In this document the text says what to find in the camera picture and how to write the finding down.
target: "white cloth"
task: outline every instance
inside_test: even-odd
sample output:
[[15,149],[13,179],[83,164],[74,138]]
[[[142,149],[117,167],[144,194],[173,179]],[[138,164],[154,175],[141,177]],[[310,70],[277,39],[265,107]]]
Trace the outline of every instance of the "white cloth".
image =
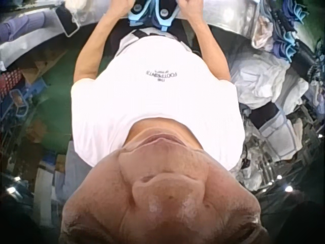
[[270,52],[273,48],[273,23],[264,16],[259,16],[257,19],[252,46],[256,49],[264,49]]
[[301,97],[308,90],[308,87],[308,82],[300,78],[296,72],[287,72],[276,104],[283,109],[285,115],[291,114],[297,105],[303,104]]
[[75,150],[90,166],[122,148],[134,123],[154,117],[187,126],[227,170],[241,156],[245,133],[236,87],[216,79],[176,40],[138,40],[96,80],[76,82],[71,96]]
[[71,13],[82,11],[87,5],[87,0],[65,0],[65,7]]
[[302,120],[299,118],[292,125],[283,111],[280,111],[273,119],[263,125],[259,131],[265,138],[264,151],[272,157],[273,162],[290,160],[303,147]]
[[250,109],[257,109],[279,97],[285,73],[290,67],[285,60],[271,53],[245,47],[231,69],[232,83],[238,100]]

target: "neck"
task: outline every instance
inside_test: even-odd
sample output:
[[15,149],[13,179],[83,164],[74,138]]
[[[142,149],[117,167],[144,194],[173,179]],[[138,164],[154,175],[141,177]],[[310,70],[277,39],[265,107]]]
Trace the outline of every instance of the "neck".
[[159,130],[161,133],[172,134],[177,136],[186,145],[194,149],[202,149],[198,140],[186,126],[173,119],[167,118],[148,118],[136,122],[131,127],[124,144],[135,140],[138,135],[149,130]]

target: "cardboard box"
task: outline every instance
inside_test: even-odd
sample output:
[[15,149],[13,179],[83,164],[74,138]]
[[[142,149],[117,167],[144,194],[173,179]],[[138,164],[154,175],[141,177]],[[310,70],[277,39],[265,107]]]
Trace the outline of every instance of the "cardboard box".
[[55,171],[59,171],[61,173],[64,173],[65,169],[66,169],[66,156],[59,154],[56,157]]
[[16,62],[28,84],[32,85],[39,77],[51,69],[67,52],[60,47],[32,50]]
[[40,120],[35,119],[26,129],[26,137],[33,143],[41,143],[46,134],[46,125]]

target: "blue cloth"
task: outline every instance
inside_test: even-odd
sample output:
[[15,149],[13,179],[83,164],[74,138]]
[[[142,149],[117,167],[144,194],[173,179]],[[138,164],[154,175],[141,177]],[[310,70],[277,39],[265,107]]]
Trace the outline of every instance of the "blue cloth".
[[92,169],[78,156],[73,141],[68,145],[65,168],[65,173],[56,171],[54,175],[55,194],[61,203],[65,203],[72,196]]

